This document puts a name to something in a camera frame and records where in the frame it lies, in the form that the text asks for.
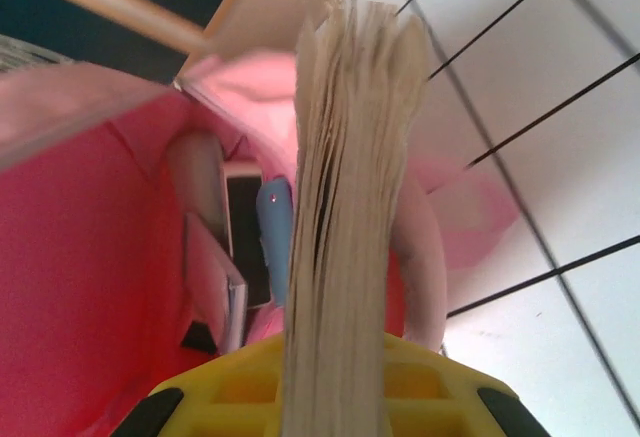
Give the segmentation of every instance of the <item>yellow plastic object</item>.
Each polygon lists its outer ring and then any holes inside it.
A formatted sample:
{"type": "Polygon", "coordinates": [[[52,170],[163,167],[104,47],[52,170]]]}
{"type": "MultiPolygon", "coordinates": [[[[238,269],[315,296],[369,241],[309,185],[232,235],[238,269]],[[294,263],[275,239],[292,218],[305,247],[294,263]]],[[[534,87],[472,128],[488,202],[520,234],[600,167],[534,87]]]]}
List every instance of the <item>yellow plastic object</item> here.
{"type": "MultiPolygon", "coordinates": [[[[151,395],[175,387],[184,393],[157,435],[278,437],[282,347],[276,336],[156,387],[151,395]]],[[[502,382],[388,334],[385,360],[389,436],[507,435],[478,395],[490,388],[517,398],[502,382]]]]}

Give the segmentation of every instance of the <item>phone screen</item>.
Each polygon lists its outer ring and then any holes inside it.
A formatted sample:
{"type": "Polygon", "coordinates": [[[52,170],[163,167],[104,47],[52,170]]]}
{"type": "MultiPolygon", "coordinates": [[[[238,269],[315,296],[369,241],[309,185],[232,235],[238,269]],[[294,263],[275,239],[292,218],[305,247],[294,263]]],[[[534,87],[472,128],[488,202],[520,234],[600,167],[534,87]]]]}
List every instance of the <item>phone screen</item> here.
{"type": "Polygon", "coordinates": [[[271,300],[269,271],[265,264],[256,199],[262,186],[259,176],[227,178],[229,234],[233,245],[233,263],[247,282],[248,306],[271,300]]]}

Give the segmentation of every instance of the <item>blue object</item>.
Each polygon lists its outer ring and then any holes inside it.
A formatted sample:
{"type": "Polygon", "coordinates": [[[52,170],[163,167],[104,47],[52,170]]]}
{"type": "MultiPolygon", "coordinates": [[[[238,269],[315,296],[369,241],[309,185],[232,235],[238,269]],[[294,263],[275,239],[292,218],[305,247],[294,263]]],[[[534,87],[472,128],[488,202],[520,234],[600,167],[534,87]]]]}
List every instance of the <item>blue object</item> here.
{"type": "Polygon", "coordinates": [[[264,257],[276,305],[283,306],[289,286],[289,252],[293,233],[291,187],[284,177],[265,183],[256,202],[264,257]]]}

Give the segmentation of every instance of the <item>pink bag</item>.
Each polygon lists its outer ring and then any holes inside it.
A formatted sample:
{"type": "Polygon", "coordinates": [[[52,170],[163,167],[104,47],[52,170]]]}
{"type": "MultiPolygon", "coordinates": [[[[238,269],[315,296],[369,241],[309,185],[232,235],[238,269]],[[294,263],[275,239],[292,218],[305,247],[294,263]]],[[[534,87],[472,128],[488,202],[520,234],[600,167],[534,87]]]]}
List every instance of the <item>pink bag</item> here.
{"type": "MultiPolygon", "coordinates": [[[[164,153],[177,136],[208,129],[226,152],[293,183],[294,58],[209,59],[182,85],[193,98],[91,64],[0,76],[3,435],[105,435],[158,382],[207,360],[179,345],[191,301],[164,153]]],[[[428,179],[413,167],[407,179],[423,199],[401,193],[403,208],[428,208],[419,184],[428,179]]],[[[492,215],[486,229],[442,230],[448,264],[465,254],[457,236],[467,249],[484,245],[472,264],[513,220],[492,185],[477,185],[492,215]]],[[[432,271],[428,246],[440,235],[427,220],[428,229],[394,230],[399,250],[417,259],[416,282],[432,271]]],[[[420,285],[418,301],[429,298],[420,285]]]]}

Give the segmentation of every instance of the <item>white tiled wall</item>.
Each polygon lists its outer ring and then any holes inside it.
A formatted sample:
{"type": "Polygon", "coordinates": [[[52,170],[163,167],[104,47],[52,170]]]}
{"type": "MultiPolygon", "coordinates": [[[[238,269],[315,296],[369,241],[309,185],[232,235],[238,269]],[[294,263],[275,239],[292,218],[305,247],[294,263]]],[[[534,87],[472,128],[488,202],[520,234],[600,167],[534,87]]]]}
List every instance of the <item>white tiled wall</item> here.
{"type": "Polygon", "coordinates": [[[475,162],[522,211],[449,276],[448,356],[554,437],[640,435],[640,0],[378,1],[425,18],[444,53],[419,147],[475,162]]]}

